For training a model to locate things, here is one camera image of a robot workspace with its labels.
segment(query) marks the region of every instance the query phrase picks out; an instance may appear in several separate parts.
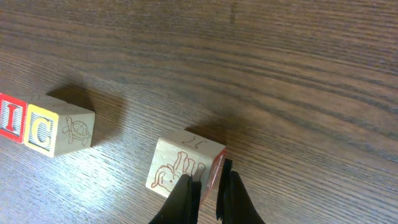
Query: elephant drawing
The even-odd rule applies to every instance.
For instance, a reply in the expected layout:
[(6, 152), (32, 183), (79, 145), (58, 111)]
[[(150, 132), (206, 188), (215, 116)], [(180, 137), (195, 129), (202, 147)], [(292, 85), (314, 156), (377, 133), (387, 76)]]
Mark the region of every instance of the elephant drawing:
[(182, 174), (193, 176), (194, 181), (199, 181), (201, 179), (206, 170), (206, 165), (199, 162), (195, 167), (196, 162), (188, 158), (186, 152), (179, 152), (177, 155), (177, 160), (174, 162), (173, 166), (170, 164), (166, 166), (162, 165), (156, 171), (155, 180), (151, 185), (152, 188), (159, 186), (171, 192)]

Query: red block face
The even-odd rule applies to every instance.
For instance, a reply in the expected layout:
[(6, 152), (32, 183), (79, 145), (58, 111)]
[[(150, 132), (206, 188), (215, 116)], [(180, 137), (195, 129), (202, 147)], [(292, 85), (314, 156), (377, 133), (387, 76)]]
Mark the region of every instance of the red block face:
[(22, 143), (27, 103), (0, 93), (0, 135)]

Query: wooden block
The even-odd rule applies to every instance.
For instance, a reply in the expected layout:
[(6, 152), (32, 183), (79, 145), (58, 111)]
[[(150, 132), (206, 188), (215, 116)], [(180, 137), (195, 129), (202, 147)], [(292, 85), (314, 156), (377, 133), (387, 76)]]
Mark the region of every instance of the wooden block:
[(182, 130), (161, 137), (146, 187), (168, 197), (182, 174), (202, 182), (201, 201), (213, 187), (225, 146)]
[(27, 106), (31, 103), (66, 103), (51, 96), (31, 91), (0, 92), (0, 135), (17, 143), (23, 142)]
[(29, 105), (24, 144), (49, 157), (91, 146), (95, 113), (71, 104)]

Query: yellow border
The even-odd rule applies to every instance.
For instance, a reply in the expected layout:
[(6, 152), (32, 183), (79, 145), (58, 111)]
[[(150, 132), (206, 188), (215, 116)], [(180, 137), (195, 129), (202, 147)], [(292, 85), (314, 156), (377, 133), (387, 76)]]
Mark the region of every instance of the yellow border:
[[(52, 135), (51, 135), (51, 145), (50, 145), (49, 151), (29, 142), (29, 134), (30, 134), (30, 128), (31, 128), (30, 122), (32, 120), (32, 113), (36, 113), (44, 118), (49, 118), (49, 119), (53, 120), (53, 131), (52, 131)], [(31, 149), (34, 149), (42, 154), (45, 154), (46, 156), (53, 157), (54, 150), (55, 150), (55, 141), (57, 140), (58, 121), (59, 121), (58, 114), (51, 112), (49, 110), (40, 108), (35, 105), (29, 105), (27, 107), (27, 114), (26, 114), (24, 144)]]

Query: table surface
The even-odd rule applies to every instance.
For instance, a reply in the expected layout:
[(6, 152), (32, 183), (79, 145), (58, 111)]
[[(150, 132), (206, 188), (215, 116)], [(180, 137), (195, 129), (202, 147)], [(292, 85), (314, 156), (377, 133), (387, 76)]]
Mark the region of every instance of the table surface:
[(396, 223), (397, 52), (395, 0), (0, 1), (0, 78), (96, 112), (91, 149), (0, 138), (0, 223), (147, 223), (179, 129), (228, 146), (266, 223)]

